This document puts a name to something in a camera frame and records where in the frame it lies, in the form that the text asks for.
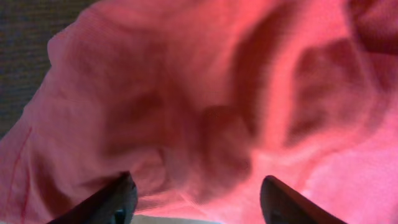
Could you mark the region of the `orange red t-shirt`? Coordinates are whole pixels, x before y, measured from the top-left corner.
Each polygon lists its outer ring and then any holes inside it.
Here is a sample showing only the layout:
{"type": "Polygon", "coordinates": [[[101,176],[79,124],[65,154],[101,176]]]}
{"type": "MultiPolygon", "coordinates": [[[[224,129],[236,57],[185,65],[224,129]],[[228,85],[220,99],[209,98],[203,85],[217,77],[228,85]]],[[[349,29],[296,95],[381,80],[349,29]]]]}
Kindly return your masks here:
{"type": "Polygon", "coordinates": [[[274,175],[397,222],[397,1],[99,1],[1,140],[1,220],[47,223],[128,171],[141,215],[262,223],[274,175]]]}

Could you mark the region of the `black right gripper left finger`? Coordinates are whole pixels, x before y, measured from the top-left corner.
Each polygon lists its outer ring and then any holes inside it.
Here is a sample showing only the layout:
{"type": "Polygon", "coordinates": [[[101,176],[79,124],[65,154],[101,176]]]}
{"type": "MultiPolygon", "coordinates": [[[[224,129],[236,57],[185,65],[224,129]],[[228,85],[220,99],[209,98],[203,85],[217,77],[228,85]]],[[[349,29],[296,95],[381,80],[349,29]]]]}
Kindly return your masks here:
{"type": "Polygon", "coordinates": [[[137,188],[129,172],[103,187],[49,224],[130,224],[137,207],[137,188]]]}

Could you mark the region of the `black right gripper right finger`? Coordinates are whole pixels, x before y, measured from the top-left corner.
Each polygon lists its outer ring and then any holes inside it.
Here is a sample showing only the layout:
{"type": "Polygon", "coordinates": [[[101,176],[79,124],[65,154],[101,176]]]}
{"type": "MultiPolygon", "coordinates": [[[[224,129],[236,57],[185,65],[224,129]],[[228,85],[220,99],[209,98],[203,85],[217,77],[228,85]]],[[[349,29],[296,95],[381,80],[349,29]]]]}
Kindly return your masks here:
{"type": "Polygon", "coordinates": [[[262,182],[260,202],[267,224],[345,224],[273,175],[262,182]]]}

